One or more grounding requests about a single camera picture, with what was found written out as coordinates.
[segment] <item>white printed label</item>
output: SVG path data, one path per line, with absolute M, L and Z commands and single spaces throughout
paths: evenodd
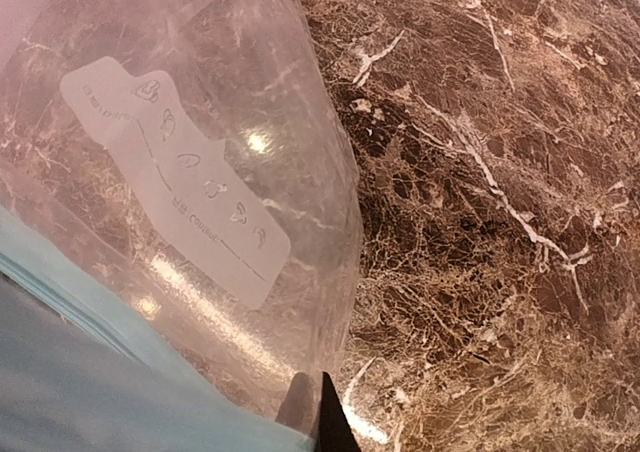
M 247 307 L 259 308 L 291 243 L 225 162 L 224 140 L 207 139 L 191 121 L 171 77 L 133 77 L 105 57 L 67 74 L 60 90 L 158 233 Z

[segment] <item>clear plastic bag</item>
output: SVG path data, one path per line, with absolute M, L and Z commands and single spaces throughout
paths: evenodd
M 296 0 L 2 1 L 0 206 L 236 405 L 308 374 L 310 433 L 361 221 Z

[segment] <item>printed symbol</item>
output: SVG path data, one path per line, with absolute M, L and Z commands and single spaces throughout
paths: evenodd
M 173 198 L 173 206 L 178 210 L 178 212 L 182 215 L 185 215 L 187 213 L 187 211 L 189 210 L 189 207 L 187 207 L 187 204 L 185 204 L 184 202 L 182 202 L 180 199 L 178 199 L 177 197 Z
M 151 102 L 155 104 L 158 101 L 158 91 L 160 90 L 160 82 L 157 80 L 150 80 L 142 84 L 135 90 L 132 90 L 131 93 L 140 97 L 143 100 Z
M 191 169 L 198 166 L 202 160 L 198 154 L 180 154 L 178 155 L 178 165 L 185 169 Z
M 176 118 L 171 113 L 171 110 L 165 109 L 164 115 L 162 116 L 162 125 L 160 126 L 160 130 L 162 130 L 162 141 L 166 142 L 173 133 L 176 131 Z
M 207 180 L 204 183 L 204 195 L 207 196 L 207 199 L 215 199 L 219 194 L 226 191 L 227 186 L 224 184 L 219 184 L 215 180 Z
M 256 227 L 253 229 L 253 233 L 258 236 L 258 250 L 262 250 L 264 243 L 267 240 L 267 233 L 262 227 Z
M 242 202 L 238 202 L 238 205 L 236 205 L 236 211 L 231 216 L 231 222 L 240 222 L 244 225 L 248 220 L 246 207 Z

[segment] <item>light blue cloth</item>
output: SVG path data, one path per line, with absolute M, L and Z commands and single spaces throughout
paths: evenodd
M 114 294 L 1 208 L 0 270 L 82 319 L 66 324 L 0 279 L 0 450 L 313 450 L 307 437 L 229 402 Z M 126 320 L 102 323 L 118 313 Z

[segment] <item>brown marble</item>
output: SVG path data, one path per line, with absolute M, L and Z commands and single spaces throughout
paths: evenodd
M 640 450 L 638 0 L 302 2 L 361 173 L 364 449 Z

